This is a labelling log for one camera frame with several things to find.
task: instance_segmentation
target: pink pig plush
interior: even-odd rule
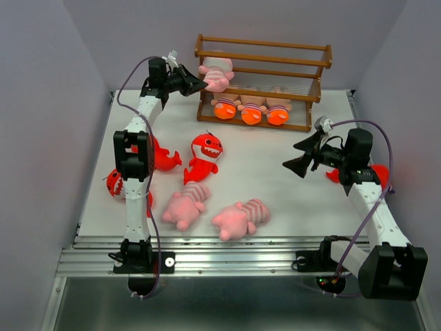
[[[220,229],[219,239],[241,239],[247,233],[256,233],[256,225],[266,224],[269,221],[269,210],[259,200],[252,199],[245,205],[237,202],[226,207],[218,216],[212,219],[212,224]]]
[[[221,57],[206,57],[199,67],[199,73],[204,74],[205,88],[210,92],[223,92],[234,77],[233,63],[230,59]]]
[[[205,185],[189,181],[182,192],[173,193],[163,213],[163,222],[175,223],[179,231],[186,231],[198,220],[199,214],[205,211],[202,201],[208,199],[210,195]]]

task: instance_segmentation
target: gray wall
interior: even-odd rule
[[[377,121],[394,155],[391,211],[429,255],[425,286],[441,325],[441,2],[409,0],[356,92],[358,117]],[[387,162],[377,134],[373,159]]]
[[[108,91],[61,0],[0,10],[0,330],[39,330]]]
[[[119,88],[134,64],[177,50],[195,71],[199,33],[326,45],[324,88],[357,88],[405,0],[63,0],[101,76]],[[129,84],[139,88],[142,70]]]

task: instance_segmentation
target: plush toy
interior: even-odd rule
[[[256,225],[269,221],[269,210],[259,200],[252,199],[245,205],[237,202],[226,207],[218,216],[212,219],[212,224],[220,229],[219,238],[222,241],[241,239],[247,233],[256,233]]]
[[[190,181],[182,192],[173,193],[163,213],[163,222],[175,223],[179,231],[186,231],[198,220],[199,214],[205,211],[203,201],[210,195],[205,185]]]
[[[263,105],[265,97],[255,97],[254,95],[241,95],[241,105],[237,109],[242,112],[242,120],[249,126],[260,123],[262,114],[266,114],[267,108]]]
[[[233,63],[230,59],[221,57],[206,57],[199,67],[199,73],[204,74],[205,88],[210,92],[223,92],[234,77]]]
[[[137,153],[138,147],[132,146],[132,152]],[[165,148],[161,148],[158,142],[158,139],[154,139],[154,167],[159,171],[170,171],[177,165],[182,165],[181,158],[179,157],[179,153],[175,152],[173,157],[168,157],[170,154],[169,150]]]
[[[223,153],[221,141],[211,133],[198,135],[192,142],[193,159],[188,163],[192,169],[184,169],[184,185],[189,181],[202,181],[210,173],[217,174],[216,161]]]
[[[212,106],[219,119],[232,119],[236,115],[236,107],[240,105],[239,94],[213,93]]]
[[[109,175],[107,176],[106,186],[107,186],[107,191],[109,191],[110,195],[112,195],[116,200],[125,199],[123,178],[116,169],[113,169],[112,172],[109,173]],[[149,192],[147,198],[150,209],[152,209],[153,195],[151,192]],[[152,217],[148,209],[147,209],[147,217]]]
[[[384,190],[389,180],[389,169],[387,168],[387,166],[382,164],[373,164],[371,165],[371,168],[373,169],[373,171],[376,172],[378,178],[380,179],[381,189]],[[326,177],[331,179],[334,183],[340,183],[338,179],[338,175],[339,175],[338,169],[334,169],[332,172],[326,173]],[[392,190],[392,185],[389,188],[389,193],[395,193],[395,191]]]
[[[280,93],[280,89],[275,89],[274,92]],[[289,120],[288,112],[292,109],[291,100],[267,98],[267,105],[269,107],[267,113],[268,123],[280,126]]]

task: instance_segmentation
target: white platform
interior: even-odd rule
[[[136,107],[139,91],[127,91],[121,101]],[[161,237],[217,237],[211,219],[225,206],[252,198],[261,199],[271,212],[271,221],[258,228],[255,237],[322,237],[331,234],[351,236],[360,225],[359,217],[342,187],[325,178],[320,166],[305,179],[282,167],[282,162],[299,157],[293,144],[309,134],[264,128],[248,128],[196,121],[198,95],[184,98],[172,94],[153,131],[163,148],[178,150],[183,166],[171,172],[154,173],[153,213]],[[345,91],[323,91],[322,101],[313,106],[313,122],[327,115],[334,122],[353,118]],[[94,171],[88,200],[81,220],[80,237],[122,237],[125,232],[125,202],[115,201],[107,192],[105,178],[114,169],[112,136],[122,130],[132,113],[113,103],[103,144]],[[355,126],[336,128],[346,138]],[[218,174],[204,183],[212,191],[207,212],[187,232],[161,223],[161,214],[173,191],[183,187],[183,169],[191,159],[190,143],[209,130],[223,143],[224,155],[218,161]],[[152,236],[153,227],[149,224]]]

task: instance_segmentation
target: wooden rack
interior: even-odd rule
[[[330,45],[308,46],[213,38],[200,34],[194,55],[199,58],[200,65],[205,57],[222,57],[233,61],[235,77],[230,81],[225,93],[291,99],[292,103],[304,104],[303,109],[306,113],[304,121],[293,119],[281,126],[273,126],[261,121],[255,126],[306,132],[311,130],[311,109],[314,102],[320,102],[322,72],[324,68],[329,69],[332,65]],[[275,86],[282,88],[283,92],[274,92]],[[214,116],[213,107],[210,105],[211,99],[211,92],[206,90],[201,92],[198,121],[247,125],[240,116],[227,120]],[[290,115],[295,111],[298,110],[294,107]]]

